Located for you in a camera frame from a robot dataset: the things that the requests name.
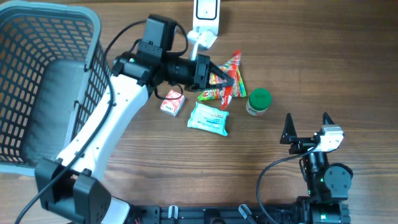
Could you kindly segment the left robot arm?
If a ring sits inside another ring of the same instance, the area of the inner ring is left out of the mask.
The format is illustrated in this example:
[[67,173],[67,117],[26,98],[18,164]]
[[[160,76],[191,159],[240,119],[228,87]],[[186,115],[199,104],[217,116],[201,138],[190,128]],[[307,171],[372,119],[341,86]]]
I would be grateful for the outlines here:
[[116,198],[101,183],[109,158],[133,116],[163,82],[183,91],[214,88],[212,74],[234,80],[208,56],[189,60],[173,52],[177,21],[152,14],[145,20],[137,51],[114,61],[106,75],[108,87],[94,112],[71,143],[54,160],[42,159],[35,168],[37,200],[43,209],[73,223],[140,223],[141,211]]

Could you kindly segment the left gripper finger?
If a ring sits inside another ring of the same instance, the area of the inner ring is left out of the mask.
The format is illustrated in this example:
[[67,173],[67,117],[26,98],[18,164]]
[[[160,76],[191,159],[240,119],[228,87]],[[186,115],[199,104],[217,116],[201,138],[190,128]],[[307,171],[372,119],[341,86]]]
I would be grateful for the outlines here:
[[210,62],[210,82],[215,82],[217,79],[223,80],[224,82],[232,82],[234,79],[227,72],[222,71],[222,69]]
[[234,84],[234,80],[222,82],[222,83],[216,83],[216,84],[207,83],[205,86],[205,90],[222,89],[222,88],[226,88],[229,86],[233,86],[233,84]]

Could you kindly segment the green lid jar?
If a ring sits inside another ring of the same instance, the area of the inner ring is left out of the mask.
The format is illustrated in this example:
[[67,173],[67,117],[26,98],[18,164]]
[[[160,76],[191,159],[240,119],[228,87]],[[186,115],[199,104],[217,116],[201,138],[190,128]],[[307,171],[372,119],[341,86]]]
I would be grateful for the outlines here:
[[257,88],[249,95],[246,110],[252,116],[260,116],[272,103],[271,93],[264,88]]

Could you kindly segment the small red white box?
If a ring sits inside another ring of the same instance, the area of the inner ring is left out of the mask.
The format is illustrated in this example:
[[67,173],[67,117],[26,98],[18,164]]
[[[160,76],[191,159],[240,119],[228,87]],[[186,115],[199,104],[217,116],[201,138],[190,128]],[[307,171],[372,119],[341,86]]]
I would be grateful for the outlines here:
[[176,116],[182,108],[185,101],[185,96],[181,93],[170,90],[160,106],[160,110],[172,116]]

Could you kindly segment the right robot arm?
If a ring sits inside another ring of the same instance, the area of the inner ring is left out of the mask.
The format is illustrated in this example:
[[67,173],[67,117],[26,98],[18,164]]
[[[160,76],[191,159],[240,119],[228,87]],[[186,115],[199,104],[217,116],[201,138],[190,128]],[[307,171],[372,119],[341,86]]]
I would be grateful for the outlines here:
[[290,146],[289,154],[298,155],[300,171],[306,182],[308,196],[295,202],[298,223],[351,223],[348,199],[353,171],[342,163],[329,163],[328,154],[337,150],[344,139],[342,128],[328,113],[323,125],[310,138],[297,136],[291,114],[286,115],[280,143]]

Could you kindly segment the red snack stick packet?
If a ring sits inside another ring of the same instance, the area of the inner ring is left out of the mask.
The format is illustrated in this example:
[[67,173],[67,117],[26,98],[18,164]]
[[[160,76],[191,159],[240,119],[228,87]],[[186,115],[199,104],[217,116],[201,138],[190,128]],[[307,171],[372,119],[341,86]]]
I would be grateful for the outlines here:
[[230,104],[232,98],[233,98],[233,87],[232,86],[226,86],[223,88],[223,96],[221,99],[221,109],[225,110],[227,106]]

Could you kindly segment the teal wet wipes pack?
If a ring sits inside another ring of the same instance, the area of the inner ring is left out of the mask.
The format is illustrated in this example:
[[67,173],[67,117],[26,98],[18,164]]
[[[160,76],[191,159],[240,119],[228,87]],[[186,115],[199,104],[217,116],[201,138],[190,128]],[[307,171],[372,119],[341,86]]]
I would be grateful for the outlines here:
[[190,119],[187,122],[187,127],[227,136],[228,133],[225,126],[228,116],[228,111],[221,111],[196,102],[195,108],[191,112]]

